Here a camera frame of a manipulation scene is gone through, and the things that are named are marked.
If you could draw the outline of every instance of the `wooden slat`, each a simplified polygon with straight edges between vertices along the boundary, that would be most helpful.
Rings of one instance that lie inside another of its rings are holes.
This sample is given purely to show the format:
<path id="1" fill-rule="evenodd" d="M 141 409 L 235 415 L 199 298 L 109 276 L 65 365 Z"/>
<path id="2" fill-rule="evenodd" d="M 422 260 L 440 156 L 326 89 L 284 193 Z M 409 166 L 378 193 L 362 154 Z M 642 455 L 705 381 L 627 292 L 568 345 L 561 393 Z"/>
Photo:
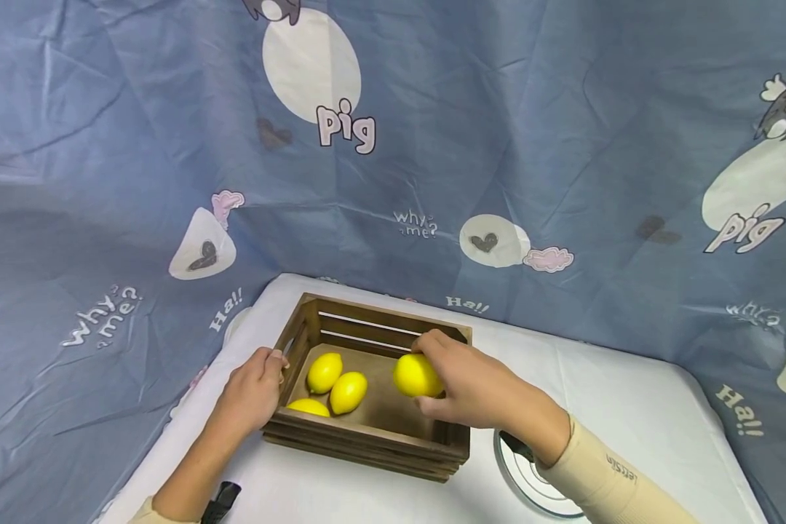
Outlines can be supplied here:
<path id="1" fill-rule="evenodd" d="M 268 429 L 268 434 L 290 438 L 290 440 L 296 442 L 303 442 L 315 449 L 319 448 L 344 453 L 347 456 L 360 457 L 381 464 L 392 464 L 396 467 L 449 475 L 453 475 L 459 469 L 459 464 L 448 464 L 427 458 L 406 456 L 402 453 L 392 452 L 389 449 L 355 446 L 354 443 L 343 440 L 326 440 L 326 438 L 321 438 L 316 432 L 305 432 L 294 428 L 286 428 L 286 426 L 271 426 Z"/>
<path id="2" fill-rule="evenodd" d="M 311 347 L 309 345 L 309 328 L 305 323 L 300 324 L 300 331 L 294 337 L 292 346 L 285 352 L 288 359 L 289 368 L 285 380 L 279 385 L 279 404 L 285 406 L 288 404 L 288 398 L 294 387 L 294 384 L 300 380 L 300 371 L 303 370 L 303 362 L 309 356 Z"/>
<path id="3" fill-rule="evenodd" d="M 410 353 L 407 349 L 396 349 L 392 347 L 379 346 L 366 341 L 354 341 L 352 338 L 340 337 L 332 333 L 321 333 L 321 344 L 331 344 L 331 346 L 340 346 L 350 349 L 355 349 L 356 352 L 366 352 L 372 354 L 380 354 L 382 357 L 399 359 L 404 354 Z"/>
<path id="4" fill-rule="evenodd" d="M 472 430 L 468 426 L 449 424 L 446 432 L 446 445 L 452 448 L 459 456 L 469 458 Z"/>
<path id="5" fill-rule="evenodd" d="M 320 315 L 314 303 L 304 303 L 301 305 L 301 313 L 306 319 L 306 326 L 309 326 L 309 346 L 315 347 L 320 344 Z"/>
<path id="6" fill-rule="evenodd" d="M 265 441 L 275 443 L 275 445 L 282 445 L 289 448 L 299 449 L 300 451 L 306 451 L 310 453 L 321 454 L 321 456 L 331 457 L 333 459 L 342 459 L 348 460 L 349 462 L 354 462 L 355 464 L 366 465 L 367 467 L 374 467 L 378 469 L 386 469 L 387 471 L 392 471 L 393 473 L 400 473 L 404 475 L 410 475 L 412 477 L 417 477 L 420 479 L 431 480 L 433 482 L 439 482 L 441 484 L 448 481 L 450 475 L 448 474 L 429 474 L 429 473 L 421 473 L 414 470 L 409 470 L 402 467 L 396 467 L 393 464 L 380 464 L 380 463 L 373 463 L 371 460 L 367 460 L 365 458 L 358 458 L 358 457 L 351 457 L 346 456 L 345 453 L 339 453 L 336 451 L 324 451 L 324 450 L 317 450 L 312 448 L 309 445 L 306 445 L 304 442 L 297 442 L 295 440 L 290 440 L 290 438 L 286 437 L 278 437 L 276 435 L 264 435 Z"/>
<path id="7" fill-rule="evenodd" d="M 282 329 L 282 333 L 279 334 L 279 338 L 274 344 L 273 349 L 279 349 L 280 351 L 285 352 L 288 343 L 300 335 L 300 330 L 303 329 L 304 324 L 303 315 L 300 313 L 301 306 L 297 305 L 297 307 L 294 308 L 292 316 L 290 316 L 290 319 L 288 320 L 288 324 L 286 324 L 286 327 Z"/>
<path id="8" fill-rule="evenodd" d="M 451 338 L 454 338 L 455 341 L 469 344 L 472 340 L 471 328 L 467 326 L 449 324 L 439 320 L 424 319 L 416 315 L 375 308 L 373 306 L 358 303 L 345 302 L 333 298 L 316 296 L 315 298 L 317 299 L 315 303 L 317 311 L 410 331 L 416 333 L 416 335 L 421 335 L 422 333 L 437 329 L 446 333 L 446 335 Z"/>
<path id="9" fill-rule="evenodd" d="M 391 346 L 397 346 L 403 349 L 409 349 L 411 344 L 416 340 L 416 336 L 410 333 L 387 330 L 384 329 L 384 327 L 326 316 L 320 317 L 320 329 L 322 331 L 341 333 L 341 335 L 364 338 L 365 341 L 391 344 Z"/>
<path id="10" fill-rule="evenodd" d="M 285 437 L 292 437 L 296 440 L 309 442 L 311 445 L 316 445 L 317 442 L 328 442 L 329 445 L 337 445 L 342 447 L 343 451 L 347 453 L 353 451 L 354 449 L 367 449 L 374 453 L 386 453 L 388 456 L 399 457 L 401 459 L 407 459 L 411 461 L 420 461 L 421 463 L 431 464 L 433 467 L 443 469 L 456 470 L 458 467 L 460 467 L 460 464 L 464 464 L 464 461 L 460 461 L 458 459 L 427 456 L 424 453 L 409 453 L 406 450 L 398 448 L 394 444 L 387 445 L 384 443 L 384 445 L 376 445 L 375 443 L 371 442 L 356 442 L 349 437 L 335 436 L 332 434 L 326 434 L 326 432 L 318 432 L 313 429 L 300 429 L 296 426 L 284 424 L 269 424 L 266 427 L 266 432 L 272 432 L 272 434 L 278 434 Z"/>
<path id="11" fill-rule="evenodd" d="M 458 462 L 463 462 L 469 458 L 468 449 L 442 445 L 442 443 L 438 442 L 428 442 L 421 440 L 421 438 L 394 434 L 394 432 L 370 428 L 370 426 L 345 424 L 337 418 L 320 418 L 287 408 L 278 408 L 271 418 L 271 423 L 294 426 L 294 428 L 299 429 L 313 429 L 323 434 L 349 438 L 349 440 L 354 442 L 366 442 L 369 445 L 386 445 L 400 449 L 402 453 L 414 454 L 414 456 L 456 460 Z"/>

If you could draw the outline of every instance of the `pink cloud print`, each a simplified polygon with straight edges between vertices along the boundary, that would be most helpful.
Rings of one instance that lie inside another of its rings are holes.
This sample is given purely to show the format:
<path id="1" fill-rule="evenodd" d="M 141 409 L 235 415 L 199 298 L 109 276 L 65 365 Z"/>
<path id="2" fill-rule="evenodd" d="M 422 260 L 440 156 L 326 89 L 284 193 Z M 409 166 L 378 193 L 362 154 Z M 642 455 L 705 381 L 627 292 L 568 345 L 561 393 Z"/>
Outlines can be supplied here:
<path id="1" fill-rule="evenodd" d="M 227 229 L 227 217 L 231 214 L 231 210 L 237 209 L 245 204 L 245 195 L 241 193 L 234 193 L 224 189 L 221 193 L 213 194 L 213 215 L 215 219 Z"/>
<path id="2" fill-rule="evenodd" d="M 545 250 L 530 249 L 530 252 L 524 257 L 524 264 L 536 271 L 547 271 L 549 274 L 554 274 L 573 264 L 573 253 L 559 247 L 548 247 Z"/>

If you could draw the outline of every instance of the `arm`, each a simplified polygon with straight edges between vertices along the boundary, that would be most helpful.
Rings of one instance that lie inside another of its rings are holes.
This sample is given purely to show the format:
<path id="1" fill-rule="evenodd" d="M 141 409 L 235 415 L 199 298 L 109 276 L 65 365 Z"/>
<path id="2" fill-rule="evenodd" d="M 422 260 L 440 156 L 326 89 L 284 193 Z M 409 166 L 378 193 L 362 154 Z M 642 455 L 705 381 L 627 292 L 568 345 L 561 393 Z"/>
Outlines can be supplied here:
<path id="1" fill-rule="evenodd" d="M 533 452 L 543 477 L 593 524 L 696 524 L 658 485 L 606 447 L 539 388 L 506 365 L 434 330 L 417 338 L 446 386 L 443 399 L 417 397 L 430 418 L 496 428 Z"/>
<path id="2" fill-rule="evenodd" d="M 538 404 L 527 405 L 557 406 L 549 397 L 542 399 L 542 395 L 545 394 L 541 390 L 531 392 Z M 541 476 L 576 502 L 591 523 L 696 524 L 696 519 L 673 497 L 614 453 L 573 417 L 569 417 L 568 430 L 564 434 L 562 416 L 555 424 L 566 446 L 553 459 L 554 454 L 549 453 L 551 448 L 546 446 L 542 449 L 548 434 L 545 432 L 542 436 L 541 426 L 538 426 L 542 422 L 547 424 L 547 420 L 547 417 L 516 415 L 508 420 L 507 426 L 511 428 L 510 432 L 530 446 Z"/>
<path id="3" fill-rule="evenodd" d="M 229 459 L 277 409 L 282 352 L 256 349 L 231 372 L 215 409 L 172 476 L 130 524 L 198 523 Z"/>

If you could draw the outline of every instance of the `left hand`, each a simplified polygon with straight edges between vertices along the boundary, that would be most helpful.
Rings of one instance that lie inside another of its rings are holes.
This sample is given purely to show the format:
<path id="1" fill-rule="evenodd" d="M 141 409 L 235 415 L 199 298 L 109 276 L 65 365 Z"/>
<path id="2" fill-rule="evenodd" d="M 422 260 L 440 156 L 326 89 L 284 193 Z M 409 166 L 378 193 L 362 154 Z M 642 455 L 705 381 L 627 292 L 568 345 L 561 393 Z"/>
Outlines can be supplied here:
<path id="1" fill-rule="evenodd" d="M 231 371 L 207 425 L 240 440 L 262 429 L 277 410 L 282 369 L 287 367 L 282 352 L 256 349 L 247 362 Z"/>

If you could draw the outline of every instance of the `forearm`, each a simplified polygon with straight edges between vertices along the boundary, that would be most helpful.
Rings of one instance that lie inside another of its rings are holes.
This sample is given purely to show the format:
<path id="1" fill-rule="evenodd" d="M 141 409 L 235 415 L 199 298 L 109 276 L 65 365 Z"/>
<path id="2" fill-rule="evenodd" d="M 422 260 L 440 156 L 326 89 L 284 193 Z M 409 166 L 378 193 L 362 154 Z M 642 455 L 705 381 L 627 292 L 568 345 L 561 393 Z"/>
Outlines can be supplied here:
<path id="1" fill-rule="evenodd" d="M 571 419 L 571 440 L 539 472 L 594 524 L 696 524 L 667 492 Z"/>
<path id="2" fill-rule="evenodd" d="M 571 439 L 568 412 L 547 393 L 520 382 L 501 428 L 519 438 L 543 465 L 555 464 Z"/>
<path id="3" fill-rule="evenodd" d="M 536 457 L 549 483 L 593 524 L 696 524 L 678 502 L 549 398 L 530 387 L 507 427 Z"/>
<path id="4" fill-rule="evenodd" d="M 152 507 L 169 520 L 199 522 L 233 453 L 244 437 L 210 419 L 175 469 L 157 491 Z"/>

